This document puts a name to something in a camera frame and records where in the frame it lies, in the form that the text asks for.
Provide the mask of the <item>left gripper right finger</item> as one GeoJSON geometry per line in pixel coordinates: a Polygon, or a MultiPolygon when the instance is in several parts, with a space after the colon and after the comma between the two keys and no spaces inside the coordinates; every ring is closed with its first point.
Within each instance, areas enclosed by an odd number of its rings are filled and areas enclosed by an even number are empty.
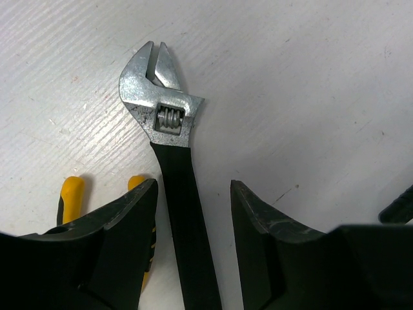
{"type": "Polygon", "coordinates": [[[323,233],[230,185],[245,309],[411,309],[412,227],[323,233]]]}

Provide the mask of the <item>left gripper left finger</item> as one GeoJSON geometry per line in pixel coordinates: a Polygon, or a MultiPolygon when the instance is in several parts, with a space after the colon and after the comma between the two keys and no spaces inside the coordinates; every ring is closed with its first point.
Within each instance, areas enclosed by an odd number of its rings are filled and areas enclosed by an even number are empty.
{"type": "Polygon", "coordinates": [[[158,184],[44,234],[1,235],[2,309],[137,309],[158,184]]]}

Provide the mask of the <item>yellow long nose pliers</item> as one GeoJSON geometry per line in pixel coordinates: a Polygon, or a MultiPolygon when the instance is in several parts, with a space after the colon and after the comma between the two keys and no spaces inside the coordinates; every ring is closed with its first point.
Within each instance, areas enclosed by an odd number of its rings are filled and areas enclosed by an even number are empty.
{"type": "MultiPolygon", "coordinates": [[[[85,180],[79,176],[68,177],[62,187],[57,210],[57,226],[72,222],[81,216],[83,196],[85,193],[85,180]]],[[[156,222],[151,234],[150,256],[146,265],[141,290],[143,291],[150,278],[150,270],[154,260],[157,242],[156,222]]]]}

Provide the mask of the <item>black handle adjustable wrench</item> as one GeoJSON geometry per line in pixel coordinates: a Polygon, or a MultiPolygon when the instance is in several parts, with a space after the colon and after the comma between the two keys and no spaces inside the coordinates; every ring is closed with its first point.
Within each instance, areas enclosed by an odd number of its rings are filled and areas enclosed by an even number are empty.
{"type": "Polygon", "coordinates": [[[221,297],[192,166],[190,133],[204,98],[183,91],[172,55],[160,43],[153,78],[154,42],[145,43],[119,78],[119,97],[145,131],[166,194],[185,309],[221,309],[221,297]]]}

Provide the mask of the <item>orange black cutting pliers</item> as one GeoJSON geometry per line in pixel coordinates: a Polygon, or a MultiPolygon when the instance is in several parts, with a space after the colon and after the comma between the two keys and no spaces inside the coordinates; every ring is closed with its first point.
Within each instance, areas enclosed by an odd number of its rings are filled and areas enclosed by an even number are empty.
{"type": "Polygon", "coordinates": [[[412,220],[412,186],[379,214],[381,223],[406,224],[412,220]]]}

